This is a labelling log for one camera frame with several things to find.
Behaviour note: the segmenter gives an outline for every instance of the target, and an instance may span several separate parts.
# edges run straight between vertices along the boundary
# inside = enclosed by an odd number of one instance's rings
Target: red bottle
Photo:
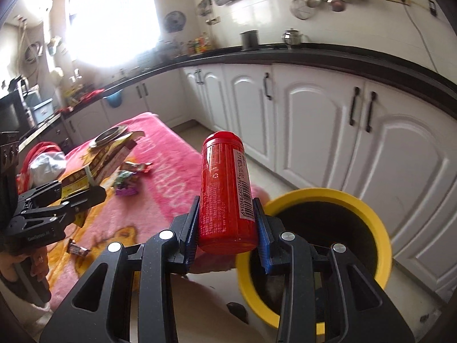
[[[200,248],[212,254],[238,254],[257,246],[244,147],[229,131],[210,135],[202,148]]]

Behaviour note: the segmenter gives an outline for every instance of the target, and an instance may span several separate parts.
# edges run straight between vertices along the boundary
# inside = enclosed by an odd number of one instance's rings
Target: silver bolt
[[[333,250],[335,250],[337,253],[344,253],[346,251],[346,246],[343,244],[334,244]]]
[[[295,235],[292,232],[283,232],[281,238],[285,241],[292,241],[295,239]]]
[[[122,245],[120,242],[112,242],[111,244],[108,245],[108,251],[111,253],[118,252],[122,248]]]
[[[170,231],[170,230],[164,230],[162,232],[159,233],[159,237],[162,239],[162,240],[169,240],[171,239],[175,234],[173,233],[173,231]]]

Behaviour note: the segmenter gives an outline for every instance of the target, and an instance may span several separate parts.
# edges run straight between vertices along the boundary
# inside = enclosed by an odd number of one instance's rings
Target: yellow trash bin
[[[335,242],[346,245],[385,288],[392,267],[390,239],[376,213],[358,198],[329,188],[306,188],[271,200],[264,211],[279,217],[286,230],[317,245],[318,252],[323,250],[320,246],[330,247]],[[264,274],[257,249],[238,254],[236,268],[239,289],[248,305],[263,321],[278,328],[280,304],[271,300],[266,290],[271,276]],[[316,333],[325,333],[319,317]]]

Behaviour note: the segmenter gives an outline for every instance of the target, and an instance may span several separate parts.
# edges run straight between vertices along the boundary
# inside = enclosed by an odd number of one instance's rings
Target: pink blanket
[[[145,132],[145,137],[138,141],[127,160],[153,162],[152,172],[141,178],[140,193],[127,197],[114,195],[113,176],[107,178],[101,184],[107,190],[107,199],[92,208],[84,227],[68,226],[67,239],[48,247],[50,272],[47,279],[53,310],[109,243],[119,241],[131,246],[145,242],[168,228],[175,216],[187,213],[195,195],[200,194],[200,153],[151,113],[143,113],[122,124],[127,124],[130,131]],[[81,168],[88,143],[67,155],[67,169],[62,179]],[[78,245],[90,248],[91,253],[85,259],[66,253],[69,237]],[[201,251],[198,255],[200,259],[206,256],[208,262],[211,261],[211,256]],[[228,269],[232,266],[232,257],[220,258],[217,262],[216,268]]]

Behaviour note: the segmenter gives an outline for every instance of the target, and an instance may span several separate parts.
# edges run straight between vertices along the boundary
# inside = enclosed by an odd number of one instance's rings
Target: floor
[[[201,151],[203,141],[211,133],[212,131],[209,129],[197,125],[178,134],[197,151]],[[266,190],[271,199],[294,189],[272,172],[249,158],[248,172],[251,183]],[[276,330],[264,324],[250,310],[239,292],[236,270],[211,272],[200,275],[189,274],[189,279],[214,288],[226,302],[234,301],[245,305],[248,309],[250,324],[259,330],[266,342],[275,342]],[[396,265],[392,267],[392,273],[385,291],[402,314],[406,323],[410,326],[416,340],[421,338],[439,315],[439,301],[424,291]],[[429,315],[429,319],[421,322],[421,317],[427,314]]]

